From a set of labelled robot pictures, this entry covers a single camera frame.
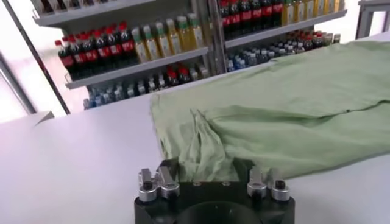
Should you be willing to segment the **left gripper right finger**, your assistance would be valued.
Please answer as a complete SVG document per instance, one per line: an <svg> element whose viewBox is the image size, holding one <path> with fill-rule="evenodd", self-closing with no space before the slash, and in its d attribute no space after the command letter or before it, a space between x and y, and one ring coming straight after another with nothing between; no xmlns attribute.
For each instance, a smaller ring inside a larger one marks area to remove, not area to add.
<svg viewBox="0 0 390 224"><path fill-rule="evenodd" d="M239 180L246 183L248 196L255 201L266 197L276 202L290 200L290 188L277 168L270 168L264 175L260 166L241 158L234 158L233 166Z"/></svg>

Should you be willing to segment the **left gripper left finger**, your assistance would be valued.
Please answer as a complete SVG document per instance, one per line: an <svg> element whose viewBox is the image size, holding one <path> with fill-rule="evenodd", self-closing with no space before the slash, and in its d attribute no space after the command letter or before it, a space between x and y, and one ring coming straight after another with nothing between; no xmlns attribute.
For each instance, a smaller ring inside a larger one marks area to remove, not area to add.
<svg viewBox="0 0 390 224"><path fill-rule="evenodd" d="M179 159L163 160L158 166L155 175L148 168L138 173L138 199L143 203L151 203L158 197L166 200L180 195L180 184L176 177L179 174Z"/></svg>

